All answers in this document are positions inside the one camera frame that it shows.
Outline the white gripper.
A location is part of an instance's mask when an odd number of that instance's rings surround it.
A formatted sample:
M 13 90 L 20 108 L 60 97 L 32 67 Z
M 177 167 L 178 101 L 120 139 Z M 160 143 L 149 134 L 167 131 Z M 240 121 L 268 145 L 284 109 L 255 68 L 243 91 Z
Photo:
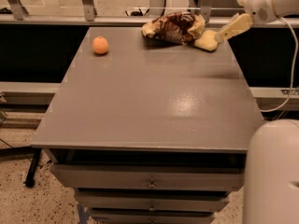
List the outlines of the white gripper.
M 235 14 L 216 34 L 217 42 L 223 42 L 241 35 L 251 28 L 253 23 L 262 24 L 275 21 L 273 0 L 236 0 L 244 8 L 244 14 Z

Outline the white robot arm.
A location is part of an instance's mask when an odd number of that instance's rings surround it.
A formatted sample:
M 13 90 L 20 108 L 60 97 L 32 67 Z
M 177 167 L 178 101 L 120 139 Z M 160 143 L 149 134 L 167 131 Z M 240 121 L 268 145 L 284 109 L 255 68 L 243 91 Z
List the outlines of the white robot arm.
M 251 26 L 299 14 L 299 0 L 237 0 L 245 9 L 215 35 L 219 42 Z M 265 123 L 247 153 L 243 224 L 299 224 L 299 121 Z

